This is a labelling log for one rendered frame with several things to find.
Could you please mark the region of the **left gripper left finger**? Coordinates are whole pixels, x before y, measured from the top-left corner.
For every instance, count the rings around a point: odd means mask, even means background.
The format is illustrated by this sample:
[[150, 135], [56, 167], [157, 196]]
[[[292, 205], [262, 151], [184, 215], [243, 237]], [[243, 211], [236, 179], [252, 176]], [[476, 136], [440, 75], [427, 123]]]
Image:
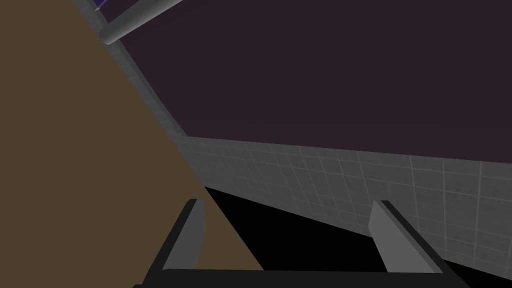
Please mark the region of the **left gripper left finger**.
[[206, 230], [206, 213], [202, 199], [189, 199], [181, 210], [161, 249], [153, 268], [195, 269]]

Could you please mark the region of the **brown cupboard door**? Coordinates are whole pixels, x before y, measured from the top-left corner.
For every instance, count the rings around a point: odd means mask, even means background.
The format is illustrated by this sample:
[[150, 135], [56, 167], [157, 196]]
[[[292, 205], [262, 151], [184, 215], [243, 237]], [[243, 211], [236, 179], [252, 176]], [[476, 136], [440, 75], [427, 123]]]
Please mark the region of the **brown cupboard door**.
[[260, 270], [73, 0], [0, 0], [0, 288], [132, 288], [193, 198], [198, 268]]

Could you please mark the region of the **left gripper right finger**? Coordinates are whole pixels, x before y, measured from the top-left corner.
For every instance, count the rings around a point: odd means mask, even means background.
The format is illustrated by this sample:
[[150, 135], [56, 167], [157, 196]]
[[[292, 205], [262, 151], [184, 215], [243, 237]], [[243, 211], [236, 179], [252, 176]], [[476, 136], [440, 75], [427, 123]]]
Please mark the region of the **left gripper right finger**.
[[390, 273], [445, 272], [445, 262], [388, 200], [375, 200], [368, 229]]

